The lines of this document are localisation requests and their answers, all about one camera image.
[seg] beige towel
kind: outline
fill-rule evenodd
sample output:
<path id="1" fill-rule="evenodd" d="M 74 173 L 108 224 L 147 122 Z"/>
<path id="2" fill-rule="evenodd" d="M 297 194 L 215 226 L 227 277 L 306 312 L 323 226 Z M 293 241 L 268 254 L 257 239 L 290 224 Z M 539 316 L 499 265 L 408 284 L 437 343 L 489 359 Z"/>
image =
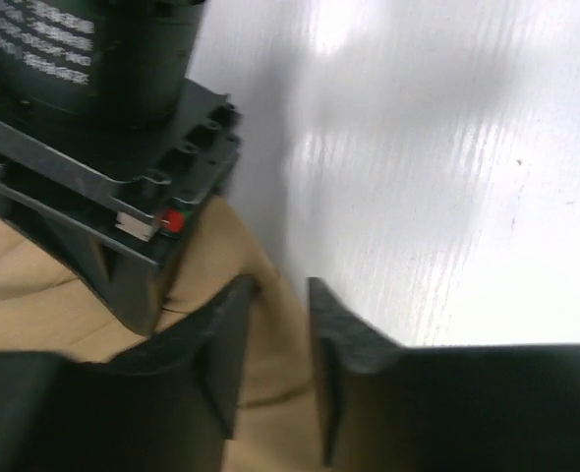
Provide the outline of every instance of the beige towel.
<path id="1" fill-rule="evenodd" d="M 195 311 L 240 273 L 253 274 L 262 292 L 251 309 L 237 438 L 228 445 L 225 470 L 320 470 L 306 314 L 221 199 L 202 215 L 160 325 Z M 0 349 L 51 350 L 103 361 L 141 340 L 68 270 L 0 222 Z"/>

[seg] bottle label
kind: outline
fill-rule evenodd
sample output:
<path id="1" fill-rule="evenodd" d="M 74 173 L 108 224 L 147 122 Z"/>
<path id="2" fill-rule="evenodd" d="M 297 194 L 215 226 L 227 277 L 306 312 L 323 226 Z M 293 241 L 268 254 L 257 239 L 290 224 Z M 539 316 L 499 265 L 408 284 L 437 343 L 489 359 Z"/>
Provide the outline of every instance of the bottle label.
<path id="1" fill-rule="evenodd" d="M 43 0 L 0 0 L 0 49 L 31 69 L 88 86 L 95 22 Z"/>

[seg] red button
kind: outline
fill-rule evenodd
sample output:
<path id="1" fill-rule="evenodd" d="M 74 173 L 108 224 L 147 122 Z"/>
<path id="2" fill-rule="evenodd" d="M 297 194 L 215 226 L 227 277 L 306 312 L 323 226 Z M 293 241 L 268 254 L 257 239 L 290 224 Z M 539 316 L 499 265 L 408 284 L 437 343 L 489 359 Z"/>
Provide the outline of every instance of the red button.
<path id="1" fill-rule="evenodd" d="M 171 208 L 165 212 L 161 222 L 166 231 L 180 233 L 185 227 L 185 214 Z"/>

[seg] black plastic holder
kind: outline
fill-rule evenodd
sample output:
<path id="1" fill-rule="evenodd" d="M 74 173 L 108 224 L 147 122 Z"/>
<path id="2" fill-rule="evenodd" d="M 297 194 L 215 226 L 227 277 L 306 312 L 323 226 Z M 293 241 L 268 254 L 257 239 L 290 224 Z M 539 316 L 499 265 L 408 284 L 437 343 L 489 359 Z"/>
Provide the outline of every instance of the black plastic holder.
<path id="1" fill-rule="evenodd" d="M 227 98 L 186 80 L 170 122 L 97 133 L 39 121 L 0 90 L 0 218 L 124 326 L 152 334 L 187 239 L 238 159 Z"/>
<path id="2" fill-rule="evenodd" d="M 405 348 L 319 279 L 310 308 L 333 470 L 580 471 L 580 346 Z"/>
<path id="3" fill-rule="evenodd" d="M 104 364 L 0 352 L 0 472 L 220 472 L 254 281 Z"/>

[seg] white surface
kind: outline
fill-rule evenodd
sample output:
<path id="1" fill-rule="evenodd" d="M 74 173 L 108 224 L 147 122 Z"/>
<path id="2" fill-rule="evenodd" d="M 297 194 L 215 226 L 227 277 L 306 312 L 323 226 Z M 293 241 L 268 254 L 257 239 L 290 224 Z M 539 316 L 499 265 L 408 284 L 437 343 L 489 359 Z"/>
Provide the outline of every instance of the white surface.
<path id="1" fill-rule="evenodd" d="M 580 0 L 209 0 L 191 76 L 298 287 L 407 344 L 580 341 Z"/>

